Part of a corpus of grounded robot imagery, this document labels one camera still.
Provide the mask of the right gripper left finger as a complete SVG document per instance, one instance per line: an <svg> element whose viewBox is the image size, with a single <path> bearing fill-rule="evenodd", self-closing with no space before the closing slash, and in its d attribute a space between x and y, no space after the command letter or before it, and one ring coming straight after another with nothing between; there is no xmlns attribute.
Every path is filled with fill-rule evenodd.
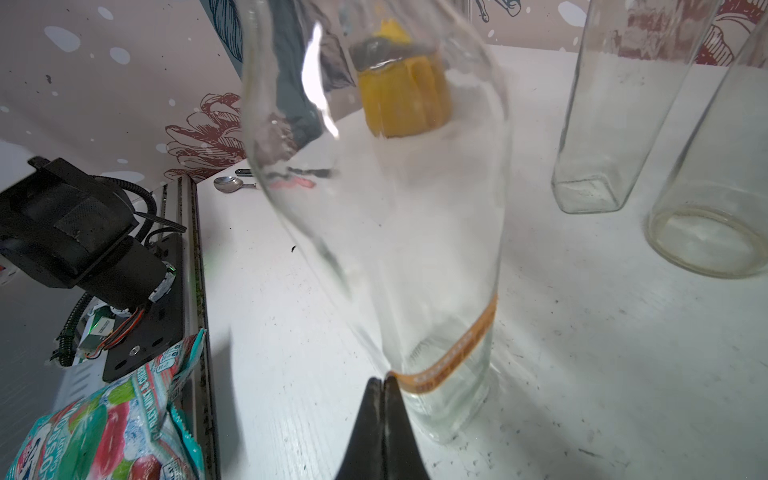
<svg viewBox="0 0 768 480"><path fill-rule="evenodd" d="M384 478L382 401L382 380L370 378L336 480Z"/></svg>

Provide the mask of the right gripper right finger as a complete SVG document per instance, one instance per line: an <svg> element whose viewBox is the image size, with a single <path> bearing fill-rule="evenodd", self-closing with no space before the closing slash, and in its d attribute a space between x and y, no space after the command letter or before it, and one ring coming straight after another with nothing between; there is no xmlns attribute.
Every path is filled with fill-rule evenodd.
<svg viewBox="0 0 768 480"><path fill-rule="evenodd" d="M389 480L429 480L397 379L383 383L383 470Z"/></svg>

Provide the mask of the square glass bottle cork stopper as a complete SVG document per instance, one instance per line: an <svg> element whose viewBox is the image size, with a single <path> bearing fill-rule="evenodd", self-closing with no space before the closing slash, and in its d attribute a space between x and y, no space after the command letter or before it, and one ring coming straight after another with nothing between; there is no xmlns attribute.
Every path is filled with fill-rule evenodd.
<svg viewBox="0 0 768 480"><path fill-rule="evenodd" d="M511 111L496 62L448 1L241 1L248 163L377 366L421 372L498 294ZM350 47L394 19L442 58L453 116L372 135ZM401 391L447 443L488 395L492 327L432 392Z"/></svg>

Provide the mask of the round glass bottle cork stopper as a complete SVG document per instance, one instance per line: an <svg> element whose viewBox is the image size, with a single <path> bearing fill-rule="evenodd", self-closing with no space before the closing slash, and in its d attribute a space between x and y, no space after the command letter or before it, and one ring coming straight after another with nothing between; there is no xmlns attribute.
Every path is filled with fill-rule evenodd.
<svg viewBox="0 0 768 480"><path fill-rule="evenodd" d="M716 278L767 272L767 20L760 19L683 148L646 224L667 261Z"/></svg>

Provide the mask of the square glass bottle with cork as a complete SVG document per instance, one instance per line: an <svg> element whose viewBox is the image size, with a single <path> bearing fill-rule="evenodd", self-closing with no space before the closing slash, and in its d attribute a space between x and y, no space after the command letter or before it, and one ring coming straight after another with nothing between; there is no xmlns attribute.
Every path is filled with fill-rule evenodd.
<svg viewBox="0 0 768 480"><path fill-rule="evenodd" d="M591 2L551 179L563 212L625 205L719 7Z"/></svg>

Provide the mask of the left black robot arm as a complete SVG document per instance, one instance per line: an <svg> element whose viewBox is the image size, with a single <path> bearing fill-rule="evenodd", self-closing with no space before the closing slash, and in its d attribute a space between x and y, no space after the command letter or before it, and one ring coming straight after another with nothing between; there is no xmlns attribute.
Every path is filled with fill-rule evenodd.
<svg viewBox="0 0 768 480"><path fill-rule="evenodd" d="M29 163L33 173L1 193L3 257L47 287L80 287L118 310L171 290L174 267L144 243L162 221L149 191L62 158Z"/></svg>

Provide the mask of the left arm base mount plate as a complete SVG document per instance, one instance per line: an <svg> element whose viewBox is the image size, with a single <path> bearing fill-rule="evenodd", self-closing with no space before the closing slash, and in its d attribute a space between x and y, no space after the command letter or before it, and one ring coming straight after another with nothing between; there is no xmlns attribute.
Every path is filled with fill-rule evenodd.
<svg viewBox="0 0 768 480"><path fill-rule="evenodd" d="M134 244L118 264L125 276L111 300L128 301L144 312L136 326L108 350L102 380L111 383L161 355L183 337L183 236L169 234L147 248Z"/></svg>

